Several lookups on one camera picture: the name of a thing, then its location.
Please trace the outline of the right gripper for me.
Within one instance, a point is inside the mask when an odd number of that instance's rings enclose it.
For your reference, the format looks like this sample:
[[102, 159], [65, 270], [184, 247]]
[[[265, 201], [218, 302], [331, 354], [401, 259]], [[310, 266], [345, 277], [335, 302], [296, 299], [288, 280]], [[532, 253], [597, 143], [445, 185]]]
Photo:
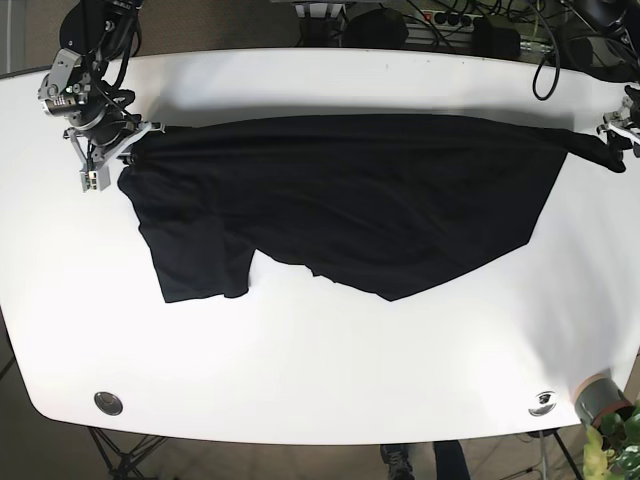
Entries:
[[133, 115], [126, 107], [135, 100], [130, 90], [113, 89], [85, 69], [85, 58], [72, 50], [56, 54], [38, 91], [44, 112], [69, 122], [63, 137], [79, 156], [82, 189], [102, 191], [111, 184], [109, 164], [132, 160], [132, 146], [165, 125]]

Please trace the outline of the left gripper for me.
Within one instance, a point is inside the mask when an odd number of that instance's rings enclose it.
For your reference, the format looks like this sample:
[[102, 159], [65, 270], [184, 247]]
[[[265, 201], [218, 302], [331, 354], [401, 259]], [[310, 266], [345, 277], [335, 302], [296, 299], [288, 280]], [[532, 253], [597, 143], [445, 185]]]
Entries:
[[639, 150], [639, 91], [626, 90], [621, 106], [605, 113], [597, 126], [598, 134], [605, 134], [607, 144], [615, 150]]

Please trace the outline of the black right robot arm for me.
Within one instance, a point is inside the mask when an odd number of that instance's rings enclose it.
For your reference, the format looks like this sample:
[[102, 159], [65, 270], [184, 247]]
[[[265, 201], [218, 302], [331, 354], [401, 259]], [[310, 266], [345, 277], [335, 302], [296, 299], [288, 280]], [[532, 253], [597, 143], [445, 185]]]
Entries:
[[102, 191], [108, 165], [132, 162], [131, 148], [150, 132], [165, 130], [127, 107], [135, 93], [122, 84], [141, 43], [141, 1], [80, 1], [60, 27], [60, 50], [38, 91], [45, 113], [66, 119], [63, 137], [82, 163], [82, 189]]

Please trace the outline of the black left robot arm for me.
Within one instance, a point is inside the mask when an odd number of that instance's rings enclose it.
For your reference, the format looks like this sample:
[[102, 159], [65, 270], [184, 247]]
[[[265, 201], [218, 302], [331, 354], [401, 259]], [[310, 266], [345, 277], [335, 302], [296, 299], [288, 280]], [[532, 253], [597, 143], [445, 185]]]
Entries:
[[605, 113], [596, 131], [617, 152], [639, 154], [639, 3], [637, 1], [563, 1], [563, 23], [553, 27], [535, 2], [528, 3], [544, 26], [552, 51], [543, 57], [555, 72], [561, 67], [596, 80], [621, 84], [616, 110]]

